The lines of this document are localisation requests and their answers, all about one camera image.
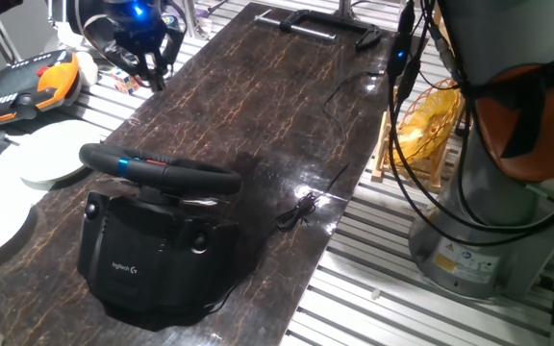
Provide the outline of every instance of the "white wall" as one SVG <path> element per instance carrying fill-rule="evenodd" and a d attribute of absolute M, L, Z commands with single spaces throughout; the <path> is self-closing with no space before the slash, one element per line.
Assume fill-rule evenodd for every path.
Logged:
<path fill-rule="evenodd" d="M 0 15 L 21 58 L 41 53 L 46 42 L 56 34 L 46 20 L 46 13 L 44 0 L 24 0 L 23 5 Z M 0 69 L 5 65 L 0 53 Z"/>

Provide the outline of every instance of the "warning label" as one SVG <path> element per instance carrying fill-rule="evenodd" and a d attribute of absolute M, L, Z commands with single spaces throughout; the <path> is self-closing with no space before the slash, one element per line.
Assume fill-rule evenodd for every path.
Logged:
<path fill-rule="evenodd" d="M 499 262 L 498 256 L 474 252 L 448 239 L 442 239 L 433 257 L 433 263 L 455 276 L 472 282 L 487 284 Z"/>

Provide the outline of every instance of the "logitech logo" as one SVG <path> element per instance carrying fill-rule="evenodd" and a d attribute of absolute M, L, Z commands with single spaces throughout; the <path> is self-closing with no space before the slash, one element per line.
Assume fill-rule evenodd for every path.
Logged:
<path fill-rule="evenodd" d="M 125 270 L 126 272 L 129 272 L 131 274 L 136 274 L 138 273 L 138 270 L 135 268 L 135 266 L 132 266 L 131 268 L 127 265 L 123 265 L 123 264 L 119 264 L 119 263 L 115 263 L 113 262 L 113 268 L 115 270 Z"/>

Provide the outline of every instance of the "metal grating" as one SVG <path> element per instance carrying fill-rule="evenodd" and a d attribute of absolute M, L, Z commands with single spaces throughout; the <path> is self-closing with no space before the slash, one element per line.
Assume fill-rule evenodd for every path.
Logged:
<path fill-rule="evenodd" d="M 333 12 L 338 8 L 338 0 L 256 2 L 291 10 Z M 230 0 L 215 11 L 211 37 L 248 3 Z M 355 12 L 361 20 L 396 29 L 398 4 L 378 0 L 361 4 Z M 178 71 L 205 43 L 185 37 L 174 69 Z M 448 76 L 432 43 L 422 56 L 421 69 L 432 83 Z M 418 79 L 410 100 L 427 87 Z M 123 95 L 114 89 L 110 77 L 102 75 L 96 86 L 82 90 L 72 107 L 50 111 L 49 116 L 51 121 L 83 119 L 99 128 L 106 138 L 150 96 L 147 89 L 133 96 Z M 403 110 L 410 104 L 406 102 Z M 11 127 L 30 133 L 43 125 L 45 118 Z M 10 142 L 18 144 L 23 138 L 12 136 Z M 459 147 L 454 139 L 450 145 Z M 453 151 L 449 161 L 454 162 L 456 154 Z M 422 276 L 408 249 L 407 234 L 414 214 L 390 174 L 381 184 L 370 180 L 371 165 L 372 160 L 291 319 L 283 346 L 554 346 L 554 327 L 550 325 L 554 292 L 534 287 L 522 299 L 468 300 L 443 291 Z M 415 201 L 425 206 L 424 196 L 411 186 L 409 190 Z M 41 195 L 35 194 L 33 203 Z M 381 291 L 377 300 L 371 299 L 375 289 Z"/>

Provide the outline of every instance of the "marble surface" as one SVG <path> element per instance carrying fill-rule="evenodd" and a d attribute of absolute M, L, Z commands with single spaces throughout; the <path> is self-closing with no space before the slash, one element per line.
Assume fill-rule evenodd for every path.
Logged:
<path fill-rule="evenodd" d="M 322 113 L 337 83 L 382 71 L 391 34 L 357 53 L 359 34 L 325 43 L 255 24 L 268 7 L 247 6 L 108 139 L 219 164 L 243 176 L 222 216 L 245 234 L 241 265 L 276 215 L 309 189 L 320 191 L 348 157 L 339 128 Z M 289 12 L 276 9 L 272 18 Z M 13 345 L 277 345 L 376 143 L 386 108 L 384 79 L 345 85 L 328 110 L 342 121 L 351 163 L 309 226 L 278 233 L 253 275 L 224 308 L 188 327 L 157 332 L 108 316 L 76 271 L 83 208 L 104 183 L 89 174 L 49 192 L 0 251 L 0 332 Z"/>

